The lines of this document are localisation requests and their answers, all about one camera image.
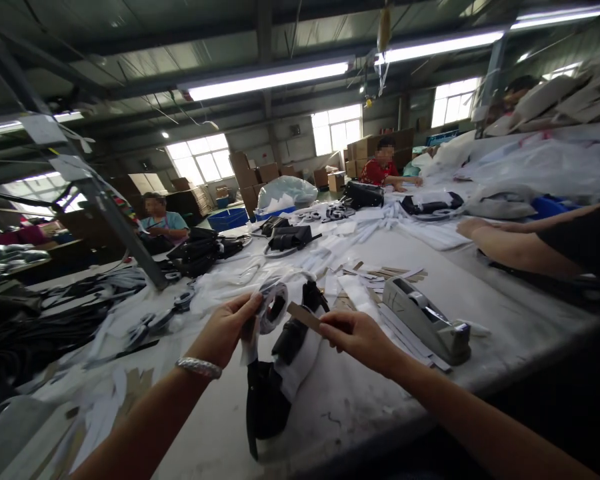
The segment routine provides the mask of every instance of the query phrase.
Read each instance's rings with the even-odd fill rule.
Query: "ceiling light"
[[[53,117],[60,123],[84,118],[82,116],[82,113],[80,113],[78,111],[59,113],[58,115],[54,115]],[[12,122],[7,122],[7,123],[0,123],[0,134],[9,133],[12,131],[23,130],[23,129],[24,129],[24,127],[22,126],[22,123],[20,123],[18,120],[12,121]]]
[[[353,58],[340,59],[327,64],[324,62],[310,63],[304,64],[304,66],[296,65],[293,70],[290,70],[291,67],[268,69],[256,72],[257,76],[255,77],[245,78],[244,75],[234,75],[215,81],[209,80],[178,85],[178,88],[188,90],[194,101],[208,100],[237,93],[334,77],[346,73],[352,64]]]
[[[468,37],[458,37],[432,43],[420,43],[418,45],[388,50],[385,52],[385,56],[379,57],[375,64],[382,65],[384,62],[391,63],[411,60],[420,57],[430,57],[439,53],[482,47],[500,40],[504,34],[504,31],[493,31],[479,35],[470,35]]]
[[[566,23],[600,16],[600,5],[567,10],[554,10],[521,15],[511,26],[511,30],[520,30],[554,23]]]

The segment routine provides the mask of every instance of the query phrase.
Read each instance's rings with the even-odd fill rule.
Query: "black shirt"
[[[600,207],[537,235],[552,249],[600,278]]]

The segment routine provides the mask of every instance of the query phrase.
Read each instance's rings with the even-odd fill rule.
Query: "hand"
[[[462,220],[462,222],[458,223],[457,228],[455,229],[463,237],[468,238],[469,240],[473,240],[472,235],[473,232],[478,230],[478,228],[482,227],[492,227],[488,221],[480,219],[480,218],[472,218]]]
[[[366,313],[332,311],[320,319],[320,334],[371,370],[390,378],[404,355]]]
[[[492,227],[500,229],[502,231],[508,231],[508,232],[512,232],[512,233],[530,233],[528,223],[515,223],[515,222],[494,223],[492,225]]]
[[[240,328],[252,318],[261,303],[262,294],[251,298],[250,293],[245,293],[220,305],[185,356],[225,368],[238,344]]]
[[[161,227],[152,227],[149,230],[147,230],[147,232],[149,232],[150,236],[157,237],[158,235],[168,235],[169,229],[164,229]]]

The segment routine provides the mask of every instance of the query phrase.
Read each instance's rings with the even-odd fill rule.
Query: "blue shirt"
[[[155,222],[153,217],[142,219],[140,220],[140,223],[146,230],[154,227],[171,230],[189,229],[184,218],[182,218],[182,216],[176,212],[167,212],[166,216],[158,223]]]

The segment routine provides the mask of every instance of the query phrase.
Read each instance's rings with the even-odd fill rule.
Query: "silver bracelet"
[[[176,367],[184,368],[185,370],[199,373],[211,380],[218,380],[222,375],[222,368],[204,360],[198,360],[191,357],[182,357],[175,363]]]

